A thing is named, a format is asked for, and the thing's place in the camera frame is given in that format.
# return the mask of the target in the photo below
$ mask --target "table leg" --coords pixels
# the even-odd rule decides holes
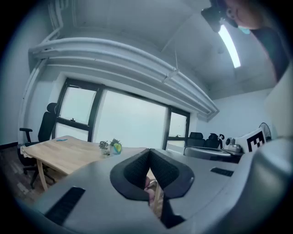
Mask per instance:
[[[45,180],[45,176],[44,176],[42,161],[40,161],[40,160],[37,159],[37,165],[38,165],[38,173],[40,175],[43,188],[46,191],[48,189],[48,187],[47,187],[46,180]]]
[[[154,206],[153,206],[153,211],[156,212],[157,211],[157,203],[159,201],[160,198],[160,194],[161,194],[161,187],[159,186],[159,183],[157,182],[157,188],[156,188],[156,195],[155,195],[155,201],[154,201]]]

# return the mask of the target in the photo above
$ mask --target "yellow object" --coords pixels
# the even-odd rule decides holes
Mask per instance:
[[[114,149],[115,151],[120,154],[121,153],[121,150],[122,150],[122,145],[121,144],[118,144],[118,143],[115,143],[114,144]]]

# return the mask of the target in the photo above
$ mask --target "face mask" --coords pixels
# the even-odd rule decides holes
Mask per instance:
[[[249,30],[248,28],[241,27],[241,26],[238,26],[238,28],[239,28],[244,34],[250,34],[250,30]]]

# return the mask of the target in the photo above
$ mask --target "fluorescent light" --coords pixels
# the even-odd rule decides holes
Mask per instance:
[[[237,54],[237,50],[235,48],[235,45],[232,41],[232,38],[231,38],[228,30],[226,29],[226,27],[224,25],[221,26],[219,34],[220,34],[222,40],[224,41],[224,43],[229,51],[229,54],[230,54],[231,59],[234,64],[234,68],[240,67],[240,60],[239,60],[239,57]]]

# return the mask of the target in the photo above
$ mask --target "floor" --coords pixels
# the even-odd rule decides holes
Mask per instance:
[[[17,147],[0,150],[0,167],[6,176],[7,183],[11,188],[14,197],[23,200],[27,204],[33,204],[39,196],[44,192],[40,177],[37,176],[34,182],[34,189],[31,188],[30,181],[33,176],[33,171],[28,171],[27,175],[23,173],[23,165],[21,164],[18,155]],[[65,177],[65,175],[49,168],[48,174],[52,176],[56,182]],[[52,185],[52,181],[46,178],[48,188]],[[158,206],[154,213],[161,217],[163,208],[163,193],[158,201]]]

